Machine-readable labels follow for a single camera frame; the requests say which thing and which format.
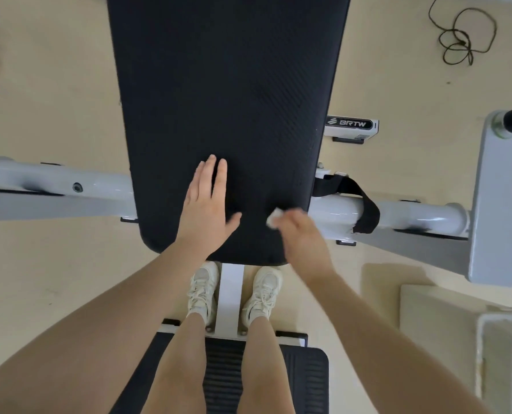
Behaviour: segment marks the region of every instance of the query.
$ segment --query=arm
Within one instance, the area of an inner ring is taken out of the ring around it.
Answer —
[[[97,413],[112,408],[174,300],[206,257],[239,226],[225,221],[227,164],[201,162],[175,243],[0,366],[0,413]]]
[[[487,414],[447,369],[390,327],[334,271],[325,240],[301,210],[274,220],[285,254],[336,329],[381,414]]]

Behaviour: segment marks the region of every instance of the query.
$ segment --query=white sneaker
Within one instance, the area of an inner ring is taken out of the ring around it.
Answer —
[[[252,296],[245,304],[241,319],[245,327],[257,317],[269,319],[283,285],[283,274],[273,267],[262,267],[254,278]]]
[[[214,262],[204,262],[191,278],[191,288],[187,293],[189,303],[187,308],[190,313],[199,313],[203,317],[204,324],[210,325],[216,318],[216,300],[214,291],[220,278],[218,266]]]

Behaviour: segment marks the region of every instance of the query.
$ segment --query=white box with brtw logo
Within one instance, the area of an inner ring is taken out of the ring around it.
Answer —
[[[362,144],[378,132],[377,119],[346,118],[328,116],[323,135],[333,137],[333,141]]]

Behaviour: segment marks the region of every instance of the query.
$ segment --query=person's right arm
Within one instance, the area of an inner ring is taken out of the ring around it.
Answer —
[[[325,240],[301,210],[274,220],[285,255],[335,327],[380,414],[487,414],[457,378],[374,312],[335,272]]]

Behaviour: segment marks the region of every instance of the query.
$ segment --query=coiled black cord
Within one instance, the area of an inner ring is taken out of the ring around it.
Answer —
[[[436,23],[434,21],[434,19],[432,18],[432,16],[430,15],[430,12],[432,11],[432,7],[434,7],[434,4],[436,3],[436,1],[437,0],[434,0],[432,2],[432,4],[430,5],[428,15],[429,15],[429,19],[432,22],[432,24],[434,24],[434,26],[436,26],[437,28],[439,28],[442,31],[442,33],[438,36],[438,42],[440,43],[440,45],[442,45],[442,47],[445,48],[444,54],[442,55],[442,60],[444,61],[444,63],[446,63],[448,65],[457,65],[457,64],[460,64],[461,62],[463,62],[464,60],[468,60],[468,64],[473,65],[475,52],[476,53],[486,53],[491,49],[492,44],[494,43],[494,40],[495,40],[495,36],[497,35],[497,21],[493,18],[493,16],[490,13],[488,13],[485,10],[478,9],[476,7],[467,7],[466,9],[461,10],[455,16],[451,28],[445,28],[445,27],[440,26],[438,23]],[[457,20],[459,20],[459,17],[461,17],[461,15],[465,12],[482,13],[484,16],[486,16],[492,22],[492,25],[493,25],[492,38],[490,39],[490,43],[488,44],[488,47],[483,51],[481,51],[480,49],[473,49],[472,43],[471,43],[471,38],[469,37],[469,35],[464,30],[461,30],[461,29],[457,28],[457,26],[456,26]],[[444,43],[444,41],[442,40],[442,37],[446,34],[452,34],[455,41],[449,45]],[[450,62],[446,59],[446,55],[450,51],[464,51],[464,52],[466,52],[466,54],[460,61]]]

